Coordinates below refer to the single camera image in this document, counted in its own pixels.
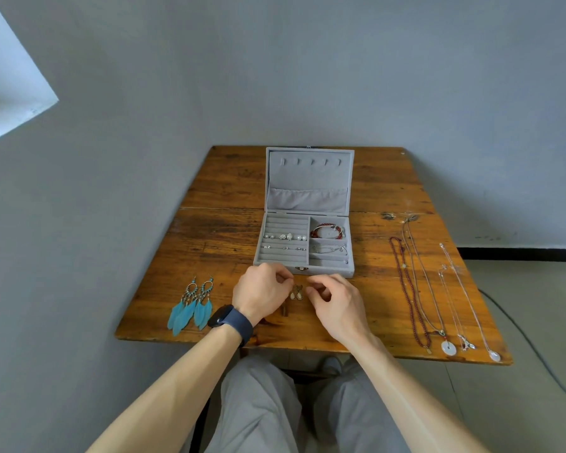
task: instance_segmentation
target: gray velvet jewelry box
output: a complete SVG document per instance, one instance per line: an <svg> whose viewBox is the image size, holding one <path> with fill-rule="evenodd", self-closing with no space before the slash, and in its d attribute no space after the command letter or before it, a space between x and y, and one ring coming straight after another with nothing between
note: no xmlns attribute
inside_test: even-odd
<svg viewBox="0 0 566 453"><path fill-rule="evenodd" d="M352 150L266 148L266 213L254 265L280 262L294 274L354 276L348 220L353 163ZM311 238L325 223L341 229L342 238L332 226Z"/></svg>

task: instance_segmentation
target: wooden table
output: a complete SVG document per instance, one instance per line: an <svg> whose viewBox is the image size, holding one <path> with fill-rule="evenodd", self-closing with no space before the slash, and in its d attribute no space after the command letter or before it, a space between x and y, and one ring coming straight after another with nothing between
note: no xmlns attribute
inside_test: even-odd
<svg viewBox="0 0 566 453"><path fill-rule="evenodd" d="M371 331L398 358L494 364L480 337L474 316L452 273L445 279L465 329L477 349L463 352L452 314L439 281L438 269L446 263L444 243L477 312L486 340L502 356L513 359L499 334L476 285L472 281L442 219L415 174L402 148L351 148L355 150L350 201L350 226L355 275L351 282L362 292ZM198 331L192 321L176 337L166 328L170 311L194 275L197 283L214 277L214 310L230 303L232 289L253 263L264 214L265 147L214 146L176 213L168 232L147 269L141 285L124 313L117 338L159 342L197 342L209 330ZM418 214L411 230L438 300L456 356L442 352L442 339L432 337L432 354L413 338L408 304L401 290L389 237L401 237L401 222ZM434 304L421 268L419 291L424 310L433 324ZM305 277L296 282L307 285ZM317 319L308 299L288 300L288 316L275 312L254 330L246 345L285 349L346 351Z"/></svg>

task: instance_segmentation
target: pant leg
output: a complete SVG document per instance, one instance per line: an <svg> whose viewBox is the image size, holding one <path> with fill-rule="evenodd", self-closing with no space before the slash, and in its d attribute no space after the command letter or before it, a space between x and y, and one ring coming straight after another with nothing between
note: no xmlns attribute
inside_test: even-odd
<svg viewBox="0 0 566 453"><path fill-rule="evenodd" d="M354 358L317 396L314 427L320 441L340 453L410 453L367 374Z"/></svg>
<svg viewBox="0 0 566 453"><path fill-rule="evenodd" d="M293 380L257 356L243 358L221 388L222 410L205 453L297 453L302 413Z"/></svg>

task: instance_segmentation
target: power cord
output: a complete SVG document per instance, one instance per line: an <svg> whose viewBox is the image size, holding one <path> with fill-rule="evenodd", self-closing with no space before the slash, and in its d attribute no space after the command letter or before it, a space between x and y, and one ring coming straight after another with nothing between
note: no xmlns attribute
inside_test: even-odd
<svg viewBox="0 0 566 453"><path fill-rule="evenodd" d="M522 328L520 326L518 326L518 323L515 322L513 320L513 318L509 315L508 312L506 312L503 307L501 305L499 305L497 303L497 301L492 298L490 295L488 295L485 291L483 291L482 289L478 289L484 296L486 296L492 303L495 304L495 306L501 310L501 313L503 313L508 320L510 320L512 322L512 324L516 327L516 329L522 334L522 337L524 337L524 339L526 340L526 342L528 342L528 344L530 345L530 347L532 348L532 350L535 352L536 357L539 358L539 361L541 361L541 363L543 364L543 366L545 367L545 370L547 370L547 372L551 375L551 378L553 378L553 380L558 383L558 386L560 387L560 389L562 389L562 391L564 391L566 393L566 386L562 383L562 381L560 381L560 379L558 378L558 376L555 374L555 372L553 371L553 369L551 368L551 366L547 363L547 361L545 360L545 358L541 355L541 353L539 353L539 350L536 349L536 346L530 341L530 339L528 338L528 335L525 334L525 332L522 330Z"/></svg>

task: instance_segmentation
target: white window recess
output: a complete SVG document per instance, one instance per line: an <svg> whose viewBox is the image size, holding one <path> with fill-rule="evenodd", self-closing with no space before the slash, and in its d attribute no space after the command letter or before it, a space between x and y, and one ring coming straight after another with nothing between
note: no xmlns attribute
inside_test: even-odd
<svg viewBox="0 0 566 453"><path fill-rule="evenodd" d="M0 14L0 136L57 101L51 86Z"/></svg>

